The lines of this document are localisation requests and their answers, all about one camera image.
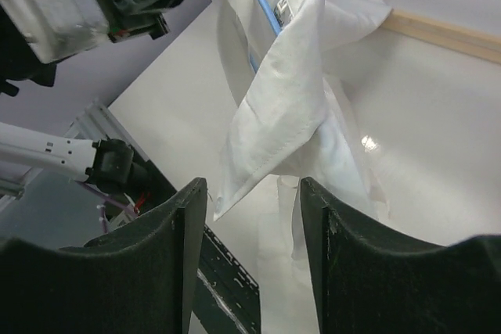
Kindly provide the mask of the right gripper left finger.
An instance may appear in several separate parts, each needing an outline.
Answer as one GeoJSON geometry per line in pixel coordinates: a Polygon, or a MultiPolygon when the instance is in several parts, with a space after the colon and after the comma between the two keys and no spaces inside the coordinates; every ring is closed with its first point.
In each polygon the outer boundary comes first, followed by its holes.
{"type": "Polygon", "coordinates": [[[82,247],[1,241],[4,333],[186,333],[207,210],[195,178],[82,247]]]}

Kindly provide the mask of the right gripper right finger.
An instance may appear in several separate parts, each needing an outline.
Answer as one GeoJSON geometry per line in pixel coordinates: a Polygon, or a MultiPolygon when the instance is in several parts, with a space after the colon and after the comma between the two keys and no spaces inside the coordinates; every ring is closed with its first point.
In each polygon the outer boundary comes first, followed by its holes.
{"type": "Polygon", "coordinates": [[[497,333],[500,238],[439,246],[402,234],[300,183],[322,333],[497,333]]]}

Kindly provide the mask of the white shirt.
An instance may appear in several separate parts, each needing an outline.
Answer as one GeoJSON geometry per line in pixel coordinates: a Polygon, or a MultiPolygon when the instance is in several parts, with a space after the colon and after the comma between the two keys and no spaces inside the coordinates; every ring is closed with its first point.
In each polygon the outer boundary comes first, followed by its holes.
{"type": "Polygon", "coordinates": [[[316,333],[299,181],[311,177],[369,217],[388,216],[352,107],[330,52],[373,33],[388,17],[384,0],[278,0],[282,30],[254,74],[234,19],[245,0],[217,0],[218,49],[238,106],[221,157],[215,217],[264,178],[277,178],[279,205],[258,218],[258,284],[264,333],[316,333]]]}

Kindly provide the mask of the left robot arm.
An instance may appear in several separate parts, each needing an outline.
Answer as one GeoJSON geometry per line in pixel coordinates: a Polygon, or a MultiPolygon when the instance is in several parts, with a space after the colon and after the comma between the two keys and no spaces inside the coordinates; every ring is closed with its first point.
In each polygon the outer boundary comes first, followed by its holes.
{"type": "MultiPolygon", "coordinates": [[[[164,12],[184,0],[1,0],[1,91],[51,87],[66,59],[105,42],[169,32],[164,12]]],[[[104,199],[150,190],[151,170],[120,139],[72,139],[2,124],[1,158],[67,176],[104,199]]]]}

